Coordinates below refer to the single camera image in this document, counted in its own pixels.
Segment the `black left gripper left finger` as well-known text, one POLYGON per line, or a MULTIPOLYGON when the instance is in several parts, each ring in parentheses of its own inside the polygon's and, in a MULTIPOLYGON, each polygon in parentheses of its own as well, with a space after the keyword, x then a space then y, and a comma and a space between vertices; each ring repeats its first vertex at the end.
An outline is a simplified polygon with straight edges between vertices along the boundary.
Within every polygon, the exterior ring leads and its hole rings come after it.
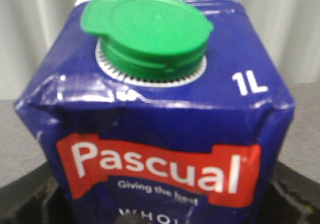
POLYGON ((69 224, 70 211, 48 163, 0 189, 2 224, 69 224))

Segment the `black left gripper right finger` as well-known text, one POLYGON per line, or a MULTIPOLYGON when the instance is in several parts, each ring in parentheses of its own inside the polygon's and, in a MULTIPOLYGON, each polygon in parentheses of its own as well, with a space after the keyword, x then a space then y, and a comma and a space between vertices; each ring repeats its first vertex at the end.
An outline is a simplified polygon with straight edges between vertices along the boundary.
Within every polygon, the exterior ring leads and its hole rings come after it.
POLYGON ((278 162, 256 223, 320 224, 320 184, 278 162))

